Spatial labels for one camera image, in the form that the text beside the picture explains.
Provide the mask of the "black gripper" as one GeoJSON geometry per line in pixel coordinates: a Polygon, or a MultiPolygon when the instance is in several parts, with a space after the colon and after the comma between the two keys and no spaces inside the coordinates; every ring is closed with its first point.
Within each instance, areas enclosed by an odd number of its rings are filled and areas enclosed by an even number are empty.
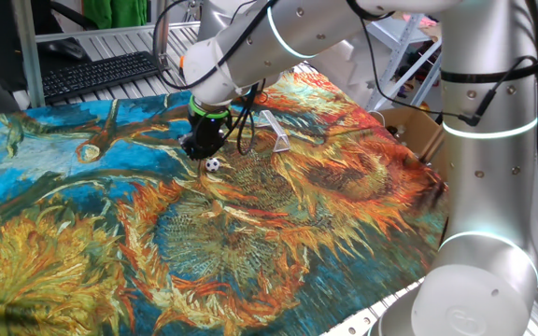
{"type": "Polygon", "coordinates": [[[227,121],[226,118],[209,118],[200,115],[189,116],[192,133],[187,133],[178,138],[178,142],[193,161],[212,158],[222,147],[219,144],[222,136],[220,128],[227,121]],[[198,145],[210,145],[203,147],[202,152],[198,145]]]}

